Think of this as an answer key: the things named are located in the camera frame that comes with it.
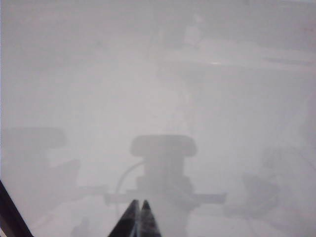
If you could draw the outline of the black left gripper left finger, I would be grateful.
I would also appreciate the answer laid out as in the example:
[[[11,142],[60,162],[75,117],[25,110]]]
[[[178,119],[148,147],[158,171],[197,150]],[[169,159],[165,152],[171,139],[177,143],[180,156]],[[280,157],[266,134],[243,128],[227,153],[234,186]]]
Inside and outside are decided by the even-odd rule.
[[[139,215],[139,200],[134,199],[115,224],[108,237],[137,237]]]

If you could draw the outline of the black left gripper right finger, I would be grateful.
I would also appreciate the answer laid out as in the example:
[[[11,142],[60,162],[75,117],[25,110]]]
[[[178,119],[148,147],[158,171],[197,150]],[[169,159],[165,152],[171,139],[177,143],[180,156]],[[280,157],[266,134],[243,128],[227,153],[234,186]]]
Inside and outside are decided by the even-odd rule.
[[[144,200],[139,214],[138,221],[138,236],[139,237],[161,237],[158,224],[151,210],[150,204]]]

